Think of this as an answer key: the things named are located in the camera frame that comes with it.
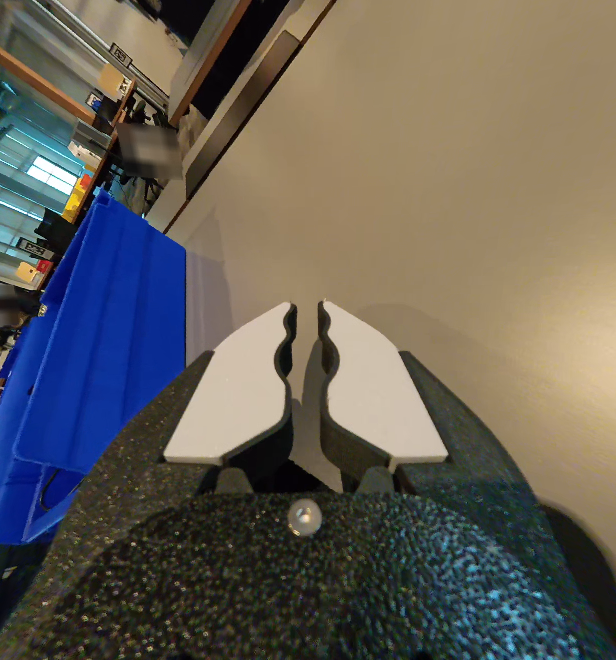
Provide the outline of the black monitor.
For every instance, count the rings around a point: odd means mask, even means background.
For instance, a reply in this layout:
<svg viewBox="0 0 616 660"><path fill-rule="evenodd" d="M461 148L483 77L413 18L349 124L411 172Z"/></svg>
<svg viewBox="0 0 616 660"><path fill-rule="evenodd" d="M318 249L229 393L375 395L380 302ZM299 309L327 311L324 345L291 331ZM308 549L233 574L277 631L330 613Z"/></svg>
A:
<svg viewBox="0 0 616 660"><path fill-rule="evenodd" d="M51 209L44 213L34 233L47 244L47 249L57 255L64 255L77 232L77 226Z"/></svg>

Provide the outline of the paned window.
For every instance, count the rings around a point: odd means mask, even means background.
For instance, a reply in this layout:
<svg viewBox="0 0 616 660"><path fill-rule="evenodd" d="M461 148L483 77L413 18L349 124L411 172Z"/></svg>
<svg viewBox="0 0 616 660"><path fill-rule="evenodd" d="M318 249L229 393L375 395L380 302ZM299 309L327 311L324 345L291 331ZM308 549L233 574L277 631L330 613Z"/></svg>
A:
<svg viewBox="0 0 616 660"><path fill-rule="evenodd" d="M79 176L42 156L36 156L26 173L35 180L64 194L71 194Z"/></svg>

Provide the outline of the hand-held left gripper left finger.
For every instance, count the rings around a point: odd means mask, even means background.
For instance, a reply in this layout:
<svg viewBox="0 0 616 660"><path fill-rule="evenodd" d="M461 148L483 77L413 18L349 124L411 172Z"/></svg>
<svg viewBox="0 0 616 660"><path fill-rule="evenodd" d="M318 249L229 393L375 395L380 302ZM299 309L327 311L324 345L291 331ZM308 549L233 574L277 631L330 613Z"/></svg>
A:
<svg viewBox="0 0 616 660"><path fill-rule="evenodd" d="M288 460L296 320L296 305L280 303L201 355L206 366L164 449L167 463L236 468L255 484Z"/></svg>

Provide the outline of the long grey desk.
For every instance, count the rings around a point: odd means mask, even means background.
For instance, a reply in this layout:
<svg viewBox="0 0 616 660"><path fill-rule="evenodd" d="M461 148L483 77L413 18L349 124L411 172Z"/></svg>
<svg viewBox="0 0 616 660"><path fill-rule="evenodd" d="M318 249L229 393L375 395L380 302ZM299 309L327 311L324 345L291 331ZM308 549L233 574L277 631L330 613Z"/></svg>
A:
<svg viewBox="0 0 616 660"><path fill-rule="evenodd" d="M250 1L213 2L171 79L167 116L172 127L179 125L250 4Z"/></svg>

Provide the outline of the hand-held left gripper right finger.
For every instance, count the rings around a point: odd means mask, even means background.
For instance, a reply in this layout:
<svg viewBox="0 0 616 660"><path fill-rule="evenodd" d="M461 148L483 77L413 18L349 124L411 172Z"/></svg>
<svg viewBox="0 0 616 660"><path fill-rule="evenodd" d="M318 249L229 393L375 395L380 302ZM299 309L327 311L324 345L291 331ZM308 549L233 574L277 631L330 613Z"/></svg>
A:
<svg viewBox="0 0 616 660"><path fill-rule="evenodd" d="M397 346L332 301L318 303L320 448L343 491L369 469L441 465L449 451Z"/></svg>

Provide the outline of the brown cardboard panel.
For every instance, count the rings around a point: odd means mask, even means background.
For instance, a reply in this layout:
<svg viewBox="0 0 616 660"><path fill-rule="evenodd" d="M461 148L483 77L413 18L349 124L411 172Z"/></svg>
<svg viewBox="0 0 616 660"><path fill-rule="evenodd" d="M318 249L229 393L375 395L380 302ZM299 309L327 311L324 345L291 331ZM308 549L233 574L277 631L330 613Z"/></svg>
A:
<svg viewBox="0 0 616 660"><path fill-rule="evenodd" d="M102 94L108 96L114 101L121 98L121 86L124 80L122 72L110 63L105 63L99 73L97 84L95 85Z"/></svg>

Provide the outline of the yellow storage bins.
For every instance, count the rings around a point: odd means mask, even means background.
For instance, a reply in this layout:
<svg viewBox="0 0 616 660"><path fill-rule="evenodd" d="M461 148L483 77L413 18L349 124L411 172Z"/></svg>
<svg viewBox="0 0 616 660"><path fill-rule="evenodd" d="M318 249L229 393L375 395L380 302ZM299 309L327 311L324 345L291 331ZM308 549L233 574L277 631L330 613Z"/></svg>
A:
<svg viewBox="0 0 616 660"><path fill-rule="evenodd" d="M62 212L62 217L70 224L75 223L76 216L81 209L86 193L87 189L81 186L80 182L74 186Z"/></svg>

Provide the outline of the blue plastic bin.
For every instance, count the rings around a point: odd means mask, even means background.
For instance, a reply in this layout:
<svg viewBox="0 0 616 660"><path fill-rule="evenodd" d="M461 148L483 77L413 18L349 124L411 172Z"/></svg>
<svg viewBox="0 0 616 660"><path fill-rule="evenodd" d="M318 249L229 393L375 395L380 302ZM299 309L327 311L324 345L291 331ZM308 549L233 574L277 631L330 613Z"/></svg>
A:
<svg viewBox="0 0 616 660"><path fill-rule="evenodd" d="M114 438L183 371L186 251L100 191L10 354L0 544L47 534Z"/></svg>

